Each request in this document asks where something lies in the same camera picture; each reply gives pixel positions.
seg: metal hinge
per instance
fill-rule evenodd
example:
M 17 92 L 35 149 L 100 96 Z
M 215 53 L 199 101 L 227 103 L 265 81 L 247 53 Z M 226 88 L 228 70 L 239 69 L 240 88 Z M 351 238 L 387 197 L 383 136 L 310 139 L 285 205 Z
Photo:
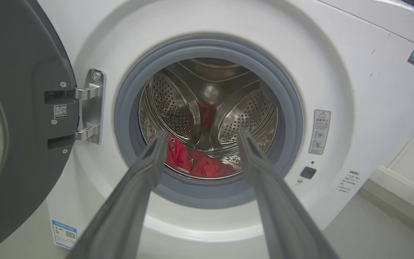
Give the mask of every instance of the metal hinge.
M 84 88 L 74 88 L 73 97 L 79 100 L 82 120 L 82 125 L 79 125 L 75 134 L 76 140 L 88 140 L 100 144 L 104 87 L 105 73 L 90 69 L 87 72 Z

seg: front-load washing machine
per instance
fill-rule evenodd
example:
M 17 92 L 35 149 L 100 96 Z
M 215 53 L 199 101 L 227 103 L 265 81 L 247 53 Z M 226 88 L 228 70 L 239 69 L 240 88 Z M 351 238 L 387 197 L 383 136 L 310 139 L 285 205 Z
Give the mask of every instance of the front-load washing machine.
M 414 7 L 0 0 L 0 242 L 47 196 L 72 248 L 166 130 L 188 167 L 166 161 L 138 257 L 265 258 L 241 129 L 325 228 L 414 134 Z M 193 152 L 227 169 L 196 171 Z

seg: red cloth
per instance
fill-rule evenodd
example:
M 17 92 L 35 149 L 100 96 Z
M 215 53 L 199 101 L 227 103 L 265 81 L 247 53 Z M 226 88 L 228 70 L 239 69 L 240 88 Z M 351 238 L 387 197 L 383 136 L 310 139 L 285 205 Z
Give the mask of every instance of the red cloth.
M 201 113 L 201 125 L 210 128 L 215 117 L 215 108 L 204 101 L 199 101 L 197 104 L 199 106 L 199 112 Z
M 166 164 L 181 172 L 191 172 L 191 161 L 184 144 L 172 134 L 168 134 Z
M 223 164 L 195 149 L 193 149 L 189 155 L 192 159 L 196 160 L 196 163 L 191 170 L 192 175 L 214 178 L 228 176 L 235 172 L 235 169 L 231 165 Z

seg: qr code sticker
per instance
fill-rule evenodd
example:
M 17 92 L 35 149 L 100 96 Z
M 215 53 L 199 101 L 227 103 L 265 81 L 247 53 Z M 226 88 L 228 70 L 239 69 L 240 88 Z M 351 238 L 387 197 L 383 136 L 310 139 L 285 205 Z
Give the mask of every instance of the qr code sticker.
M 76 239 L 76 234 L 74 234 L 73 232 L 65 231 L 65 233 L 66 233 L 66 236 L 67 237 Z
M 67 117 L 66 106 L 67 105 L 54 105 L 54 118 L 55 119 Z

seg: screw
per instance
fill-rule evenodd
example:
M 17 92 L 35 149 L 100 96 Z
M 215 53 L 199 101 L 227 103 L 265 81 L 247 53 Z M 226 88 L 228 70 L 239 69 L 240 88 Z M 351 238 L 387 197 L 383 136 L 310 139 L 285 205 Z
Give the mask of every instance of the screw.
M 102 73 L 100 73 L 100 72 L 98 72 L 98 71 L 95 71 L 95 72 L 93 72 L 92 73 L 92 79 L 94 80 L 94 81 L 98 81 L 98 80 L 100 80 L 102 78 Z

